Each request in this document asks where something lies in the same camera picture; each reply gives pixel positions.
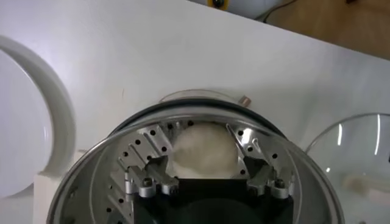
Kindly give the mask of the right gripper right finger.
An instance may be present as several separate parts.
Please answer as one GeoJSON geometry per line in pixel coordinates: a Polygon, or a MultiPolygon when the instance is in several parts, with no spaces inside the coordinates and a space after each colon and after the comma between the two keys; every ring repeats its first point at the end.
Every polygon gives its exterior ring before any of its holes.
{"type": "Polygon", "coordinates": [[[245,156],[243,163],[249,174],[247,186],[258,196],[266,192],[276,199],[293,195],[295,177],[291,166],[274,167],[263,159],[245,156]]]}

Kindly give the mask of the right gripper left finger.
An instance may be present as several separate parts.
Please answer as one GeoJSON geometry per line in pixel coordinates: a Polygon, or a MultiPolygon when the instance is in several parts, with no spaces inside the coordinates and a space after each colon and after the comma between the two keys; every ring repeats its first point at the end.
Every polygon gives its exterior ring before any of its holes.
{"type": "Polygon", "coordinates": [[[126,200],[150,199],[158,194],[175,196],[179,191],[179,180],[166,173],[167,165],[167,156],[149,156],[144,167],[123,163],[126,200]]]}

